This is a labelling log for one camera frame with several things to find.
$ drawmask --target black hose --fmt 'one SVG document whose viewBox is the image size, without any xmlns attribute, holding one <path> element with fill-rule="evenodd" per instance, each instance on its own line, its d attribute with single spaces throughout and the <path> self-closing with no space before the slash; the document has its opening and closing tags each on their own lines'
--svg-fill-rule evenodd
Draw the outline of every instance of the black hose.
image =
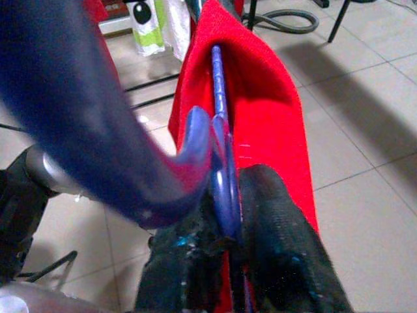
<svg viewBox="0 0 417 313">
<path fill-rule="evenodd" d="M 305 18 L 308 20 L 311 25 L 309 26 L 293 26 L 288 25 L 274 18 L 278 16 L 298 16 L 300 18 Z M 249 18 L 249 14 L 243 14 L 242 21 L 247 20 Z M 253 24 L 256 25 L 261 22 L 266 22 L 272 25 L 275 31 L 281 31 L 284 33 L 291 33 L 291 34 L 306 34 L 314 31 L 319 26 L 319 19 L 314 14 L 304 11 L 304 10 L 295 10 L 295 9 L 285 9 L 285 10 L 274 10 L 263 15 L 256 14 Z"/>
</svg>

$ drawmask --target tiled floor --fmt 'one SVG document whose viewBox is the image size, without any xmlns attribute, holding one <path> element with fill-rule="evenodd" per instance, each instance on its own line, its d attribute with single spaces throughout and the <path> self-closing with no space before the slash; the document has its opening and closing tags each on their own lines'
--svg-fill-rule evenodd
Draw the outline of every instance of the tiled floor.
<svg viewBox="0 0 417 313">
<path fill-rule="evenodd" d="M 343 1 L 330 2 L 321 9 L 309 0 L 259 0 L 258 12 L 303 8 L 321 24 L 308 35 L 255 32 L 298 87 L 321 237 L 354 309 L 416 312 L 417 16 L 385 0 L 352 3 L 335 41 L 327 44 Z M 126 88 L 180 70 L 168 53 L 139 57 L 130 35 L 107 43 Z M 137 104 L 173 92 L 176 83 L 129 97 Z M 166 128 L 171 104 L 138 113 L 153 138 L 175 154 Z M 0 123 L 17 125 L 2 108 Z M 0 167 L 29 144 L 21 133 L 0 128 Z M 25 269 L 77 250 L 72 268 L 40 283 L 123 312 L 132 308 L 149 257 L 148 238 L 99 203 L 61 195 L 48 205 Z"/>
</svg>

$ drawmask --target red towel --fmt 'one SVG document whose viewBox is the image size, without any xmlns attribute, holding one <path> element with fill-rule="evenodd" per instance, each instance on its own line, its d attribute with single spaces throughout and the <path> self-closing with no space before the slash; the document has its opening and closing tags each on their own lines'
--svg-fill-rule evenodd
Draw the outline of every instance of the red towel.
<svg viewBox="0 0 417 313">
<path fill-rule="evenodd" d="M 302 108 L 294 83 L 276 54 L 216 0 L 204 4 L 182 65 L 169 119 L 177 148 L 193 106 L 213 116 L 210 50 L 214 44 L 223 52 L 237 167 L 274 168 L 317 230 Z"/>
</svg>

